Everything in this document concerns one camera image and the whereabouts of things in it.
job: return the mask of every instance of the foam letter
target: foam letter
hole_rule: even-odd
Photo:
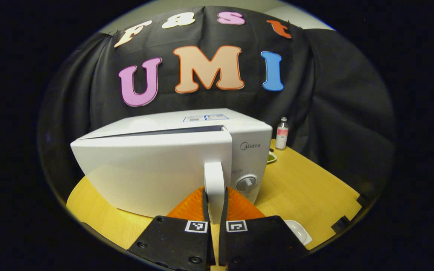
[[[287,30],[287,26],[283,26],[281,22],[272,20],[267,20],[266,22],[272,24],[272,29],[274,29],[274,32],[277,34],[283,36],[284,38],[291,38],[291,35],[284,31],[284,29]]]
[[[236,46],[220,46],[212,60],[200,51],[197,46],[184,46],[174,50],[180,58],[180,84],[175,87],[178,93],[190,93],[199,89],[193,81],[193,72],[206,89],[214,83],[220,71],[219,89],[241,89],[244,81],[239,73],[239,54],[241,48]]]
[[[277,53],[271,53],[268,51],[262,51],[260,53],[266,60],[266,81],[262,86],[269,91],[281,91],[284,89],[284,85],[281,83],[281,69],[279,63],[282,57]]]
[[[170,17],[164,24],[162,24],[163,29],[169,29],[174,26],[186,26],[195,22],[193,18],[193,12],[183,12]]]
[[[246,21],[242,18],[242,14],[237,12],[224,11],[217,14],[219,19],[217,22],[221,24],[245,24]]]
[[[131,36],[132,35],[136,35],[138,33],[140,33],[140,31],[142,31],[143,26],[149,26],[152,23],[152,21],[146,21],[144,23],[139,24],[138,26],[133,26],[129,29],[125,30],[124,35],[122,36],[122,38],[120,38],[120,40],[114,45],[115,48],[117,48],[118,46],[127,43],[128,41],[131,41]]]
[[[162,59],[156,57],[142,64],[142,67],[147,70],[147,89],[141,94],[135,93],[134,90],[133,74],[136,72],[136,66],[126,67],[119,72],[118,76],[122,79],[122,96],[127,105],[131,107],[144,106],[155,98],[158,90],[157,65],[160,63],[162,63]]]

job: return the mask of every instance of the black cloth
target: black cloth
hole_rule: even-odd
[[[220,24],[217,14],[222,11],[239,12],[246,23]],[[195,22],[162,29],[181,12],[194,12]],[[266,20],[280,21],[292,38],[279,36]],[[45,173],[63,200],[83,177],[69,145],[78,137],[122,118],[204,108],[229,108],[263,120],[274,127],[274,137],[286,116],[287,145],[360,194],[373,197],[386,182],[394,153],[391,101],[372,64],[336,31],[302,29],[259,12],[211,6],[157,15],[131,41],[114,48],[123,33],[96,33],[79,46],[55,75],[43,102],[38,147]],[[180,66],[173,50],[188,45],[198,46],[208,59],[220,46],[240,47],[245,87],[221,90],[217,77],[207,90],[194,76],[199,89],[177,93]],[[262,87],[262,51],[281,55],[282,91]],[[134,88],[141,93],[147,87],[141,65],[155,57],[162,58],[155,99],[141,107],[126,105],[119,71],[136,65]]]

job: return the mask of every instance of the letter m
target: letter m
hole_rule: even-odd
[[[202,53],[197,46],[184,46],[174,50],[180,59],[180,83],[175,87],[178,93],[190,93],[199,89],[193,80],[193,72],[206,89],[210,89],[220,71],[219,89],[241,89],[244,82],[239,73],[239,54],[241,48],[220,46],[212,60]]]

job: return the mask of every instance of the wooden table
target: wooden table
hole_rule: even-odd
[[[266,216],[298,221],[311,235],[306,245],[313,249],[335,235],[331,226],[341,217],[353,219],[361,206],[358,192],[319,165],[286,147],[280,151],[271,142],[277,161],[268,164],[255,206]],[[86,177],[77,184],[67,208],[81,222],[128,249],[152,218],[111,206]],[[219,253],[219,225],[211,225],[215,258]],[[213,266],[212,270],[224,270]]]

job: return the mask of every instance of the midea logo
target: midea logo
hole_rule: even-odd
[[[248,142],[242,142],[241,150],[245,151],[246,149],[258,148],[260,144],[249,144]]]

